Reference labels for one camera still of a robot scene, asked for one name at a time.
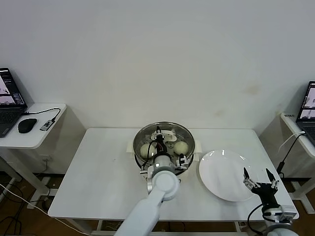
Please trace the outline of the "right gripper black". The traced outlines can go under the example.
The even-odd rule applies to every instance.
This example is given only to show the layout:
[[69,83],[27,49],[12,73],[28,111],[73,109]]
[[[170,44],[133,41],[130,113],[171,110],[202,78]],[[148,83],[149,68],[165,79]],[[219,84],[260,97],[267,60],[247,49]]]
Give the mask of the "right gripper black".
[[279,181],[275,179],[274,175],[266,168],[266,173],[271,183],[256,184],[256,182],[250,178],[249,173],[245,167],[243,168],[243,171],[243,184],[248,189],[251,189],[252,193],[259,196],[263,205],[263,209],[278,208],[280,205],[275,198],[275,194],[278,191]]

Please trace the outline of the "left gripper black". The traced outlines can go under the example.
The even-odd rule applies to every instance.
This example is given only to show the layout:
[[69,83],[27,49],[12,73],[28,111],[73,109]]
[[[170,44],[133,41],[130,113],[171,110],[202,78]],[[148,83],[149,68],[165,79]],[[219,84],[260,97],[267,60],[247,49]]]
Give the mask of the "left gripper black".
[[167,147],[164,143],[164,138],[163,138],[163,133],[161,131],[160,126],[157,126],[156,128],[156,150],[157,150],[157,154],[167,154]]

